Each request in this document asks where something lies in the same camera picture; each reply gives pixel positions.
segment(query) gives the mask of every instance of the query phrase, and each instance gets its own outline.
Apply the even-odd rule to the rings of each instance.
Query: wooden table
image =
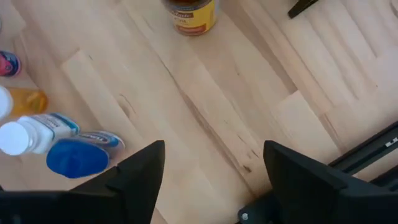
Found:
[[[185,37],[160,0],[2,0],[0,46],[21,57],[49,111],[119,134],[118,159],[165,140],[154,223],[234,223],[271,187],[265,139],[330,162],[398,120],[398,1],[320,0],[290,20],[293,5],[224,0],[209,33]],[[0,164],[9,190],[87,180],[50,172],[45,156]]]

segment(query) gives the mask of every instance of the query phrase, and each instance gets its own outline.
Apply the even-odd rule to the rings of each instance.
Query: white bottle cap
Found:
[[[0,86],[0,121],[11,113],[13,106],[14,102],[10,92],[3,86]]]
[[[8,122],[0,127],[0,149],[10,156],[29,152],[36,141],[35,128],[27,122]]]

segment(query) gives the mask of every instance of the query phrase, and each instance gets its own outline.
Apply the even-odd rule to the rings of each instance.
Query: blue container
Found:
[[[47,166],[68,178],[86,177],[104,171],[123,141],[113,133],[94,131],[61,139],[47,154]]]

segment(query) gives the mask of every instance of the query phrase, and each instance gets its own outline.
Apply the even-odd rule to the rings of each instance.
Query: white pill bottle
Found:
[[[0,149],[10,156],[44,154],[59,139],[79,131],[76,122],[58,113],[22,116],[0,127]]]

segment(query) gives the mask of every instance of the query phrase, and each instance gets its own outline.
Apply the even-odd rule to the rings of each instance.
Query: amber jar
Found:
[[[162,0],[174,27],[183,35],[200,35],[217,20],[219,0]]]

